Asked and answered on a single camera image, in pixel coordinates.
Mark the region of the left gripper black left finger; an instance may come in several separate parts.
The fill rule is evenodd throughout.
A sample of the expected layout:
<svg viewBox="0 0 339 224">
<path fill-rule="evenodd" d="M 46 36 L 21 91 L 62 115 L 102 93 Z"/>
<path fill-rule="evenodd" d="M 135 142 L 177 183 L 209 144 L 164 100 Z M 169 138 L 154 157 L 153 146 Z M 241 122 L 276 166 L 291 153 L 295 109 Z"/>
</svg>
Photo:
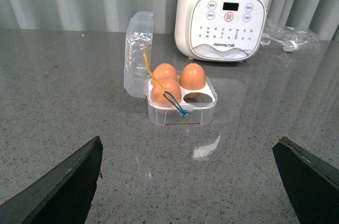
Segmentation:
<svg viewBox="0 0 339 224">
<path fill-rule="evenodd" d="M 1 223 L 85 223 L 100 176 L 98 136 L 1 204 Z"/>
</svg>

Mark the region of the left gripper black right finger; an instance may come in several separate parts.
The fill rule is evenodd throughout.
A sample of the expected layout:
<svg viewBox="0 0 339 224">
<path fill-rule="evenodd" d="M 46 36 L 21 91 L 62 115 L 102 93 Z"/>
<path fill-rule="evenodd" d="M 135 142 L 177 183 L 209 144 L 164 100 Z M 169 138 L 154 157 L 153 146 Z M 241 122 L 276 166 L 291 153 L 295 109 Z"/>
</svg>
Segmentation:
<svg viewBox="0 0 339 224">
<path fill-rule="evenodd" d="M 338 223 L 338 169 L 282 137 L 272 148 L 300 223 Z"/>
</svg>

